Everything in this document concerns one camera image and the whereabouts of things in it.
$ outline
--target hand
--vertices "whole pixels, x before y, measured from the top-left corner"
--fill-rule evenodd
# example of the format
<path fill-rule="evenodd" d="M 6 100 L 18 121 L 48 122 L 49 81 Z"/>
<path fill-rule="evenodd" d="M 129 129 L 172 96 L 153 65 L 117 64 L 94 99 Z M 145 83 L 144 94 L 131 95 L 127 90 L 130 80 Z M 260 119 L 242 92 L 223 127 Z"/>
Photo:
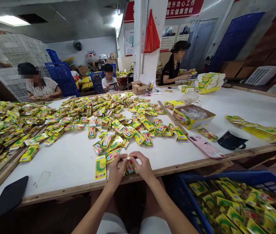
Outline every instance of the hand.
<path fill-rule="evenodd" d="M 107 183 L 107 186 L 110 186 L 113 191 L 116 191 L 117 187 L 122 181 L 125 172 L 126 162 L 128 161 L 127 157 L 127 154 L 120 154 L 110 163 L 109 181 Z M 123 161 L 123 164 L 121 168 L 118 168 L 118 163 L 121 160 Z"/>
<path fill-rule="evenodd" d="M 195 71 L 195 68 L 186 71 L 186 73 L 189 74 L 189 73 L 194 72 L 194 71 Z"/>
<path fill-rule="evenodd" d="M 41 98 L 42 101 L 49 101 L 52 98 L 51 95 L 45 95 Z"/>
<path fill-rule="evenodd" d="M 188 80 L 188 79 L 190 79 L 190 75 L 189 74 L 178 76 L 178 80 Z"/>
<path fill-rule="evenodd" d="M 30 99 L 31 101 L 38 101 L 38 97 L 36 97 L 35 95 L 30 96 L 29 99 Z"/>
<path fill-rule="evenodd" d="M 150 182 L 152 179 L 155 179 L 150 160 L 146 156 L 144 156 L 139 151 L 131 152 L 129 156 L 130 160 L 139 172 L 139 175 L 142 177 L 142 179 L 144 179 L 146 183 Z M 140 159 L 141 165 L 136 161 L 135 158 Z"/>

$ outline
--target ceiling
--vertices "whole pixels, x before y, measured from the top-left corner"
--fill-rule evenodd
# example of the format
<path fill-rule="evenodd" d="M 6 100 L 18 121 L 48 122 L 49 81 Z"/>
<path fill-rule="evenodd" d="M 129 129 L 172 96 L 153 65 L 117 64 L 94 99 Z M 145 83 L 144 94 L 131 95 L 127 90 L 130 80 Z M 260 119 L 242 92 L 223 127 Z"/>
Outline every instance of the ceiling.
<path fill-rule="evenodd" d="M 115 28 L 111 24 L 117 10 L 108 6 L 119 4 L 124 15 L 126 3 L 127 0 L 0 0 L 0 16 L 34 13 L 48 21 L 18 27 L 0 23 L 0 29 L 44 43 L 112 36 Z"/>

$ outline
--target white pillar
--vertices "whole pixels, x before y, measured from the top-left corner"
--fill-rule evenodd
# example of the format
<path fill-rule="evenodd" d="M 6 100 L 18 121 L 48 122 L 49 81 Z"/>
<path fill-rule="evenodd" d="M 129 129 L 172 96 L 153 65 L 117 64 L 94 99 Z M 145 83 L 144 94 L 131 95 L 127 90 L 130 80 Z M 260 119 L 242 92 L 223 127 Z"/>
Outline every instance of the white pillar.
<path fill-rule="evenodd" d="M 140 78 L 143 0 L 135 0 L 134 22 L 134 81 Z"/>
<path fill-rule="evenodd" d="M 149 0 L 147 23 L 149 21 L 150 10 L 152 9 L 153 18 L 154 18 L 154 22 L 156 25 L 156 29 L 157 29 L 160 41 L 162 40 L 167 3 L 168 3 L 168 0 Z M 143 83 L 147 84 L 148 81 L 154 81 L 155 83 L 159 53 L 160 53 L 160 49 L 157 49 L 152 53 L 144 54 L 143 74 L 140 74 L 140 80 Z"/>

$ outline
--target shorts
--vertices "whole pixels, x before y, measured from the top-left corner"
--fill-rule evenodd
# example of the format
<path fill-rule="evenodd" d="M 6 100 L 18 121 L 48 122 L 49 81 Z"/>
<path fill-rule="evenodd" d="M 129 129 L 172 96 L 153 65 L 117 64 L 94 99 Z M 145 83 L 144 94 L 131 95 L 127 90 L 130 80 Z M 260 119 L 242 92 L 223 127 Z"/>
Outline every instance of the shorts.
<path fill-rule="evenodd" d="M 97 234 L 127 234 L 125 225 L 120 217 L 104 213 Z M 168 224 L 159 217 L 148 217 L 141 222 L 139 234 L 171 234 Z"/>

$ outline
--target pink phone case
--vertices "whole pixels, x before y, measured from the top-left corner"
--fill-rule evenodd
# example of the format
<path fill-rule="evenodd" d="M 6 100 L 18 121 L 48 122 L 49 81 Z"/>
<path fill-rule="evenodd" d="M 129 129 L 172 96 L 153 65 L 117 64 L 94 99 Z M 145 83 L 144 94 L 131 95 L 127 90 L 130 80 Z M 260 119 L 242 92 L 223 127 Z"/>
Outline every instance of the pink phone case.
<path fill-rule="evenodd" d="M 225 154 L 220 152 L 200 136 L 188 136 L 188 139 L 196 144 L 197 147 L 203 150 L 212 159 L 222 159 L 226 157 Z"/>

